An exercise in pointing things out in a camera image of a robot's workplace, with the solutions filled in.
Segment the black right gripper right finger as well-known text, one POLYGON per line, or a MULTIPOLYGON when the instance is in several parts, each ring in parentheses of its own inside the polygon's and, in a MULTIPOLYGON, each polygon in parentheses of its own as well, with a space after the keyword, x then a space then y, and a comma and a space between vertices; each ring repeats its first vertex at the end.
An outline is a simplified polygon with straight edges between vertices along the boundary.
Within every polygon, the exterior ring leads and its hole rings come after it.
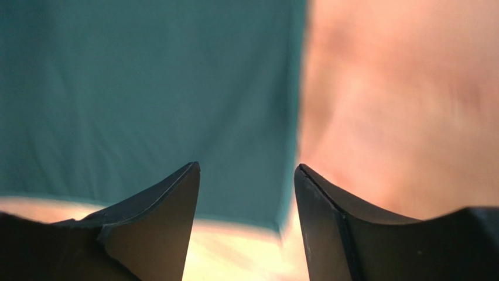
POLYGON ((311 280, 497 280, 498 208, 416 220, 377 207, 307 165, 294 175, 311 280))

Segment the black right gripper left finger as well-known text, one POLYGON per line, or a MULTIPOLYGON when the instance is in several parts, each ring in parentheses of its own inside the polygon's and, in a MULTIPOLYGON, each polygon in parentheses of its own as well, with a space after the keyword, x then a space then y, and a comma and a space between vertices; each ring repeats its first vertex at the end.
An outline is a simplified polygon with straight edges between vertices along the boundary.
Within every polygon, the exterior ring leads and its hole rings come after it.
POLYGON ((1 214, 2 280, 181 280, 200 187, 191 162, 82 220, 1 214))

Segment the dark green cloth napkin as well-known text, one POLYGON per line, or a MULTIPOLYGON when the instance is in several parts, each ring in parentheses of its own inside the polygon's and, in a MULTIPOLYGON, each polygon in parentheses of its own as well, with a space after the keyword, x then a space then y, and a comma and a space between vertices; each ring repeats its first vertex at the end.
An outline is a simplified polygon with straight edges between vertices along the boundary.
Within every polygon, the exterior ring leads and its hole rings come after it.
POLYGON ((305 1, 2 1, 1 195, 111 205, 199 162, 197 218, 279 231, 305 1))

